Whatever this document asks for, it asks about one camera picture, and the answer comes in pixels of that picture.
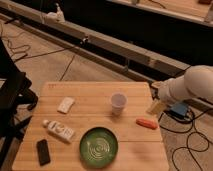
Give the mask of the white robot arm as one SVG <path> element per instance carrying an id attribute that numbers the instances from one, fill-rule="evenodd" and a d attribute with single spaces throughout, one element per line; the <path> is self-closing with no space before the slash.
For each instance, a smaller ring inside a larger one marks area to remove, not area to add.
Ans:
<path id="1" fill-rule="evenodd" d="M 203 98 L 213 103 L 213 66 L 197 65 L 185 71 L 182 76 L 155 82 L 158 98 L 147 112 L 157 115 L 168 106 L 192 98 Z"/>

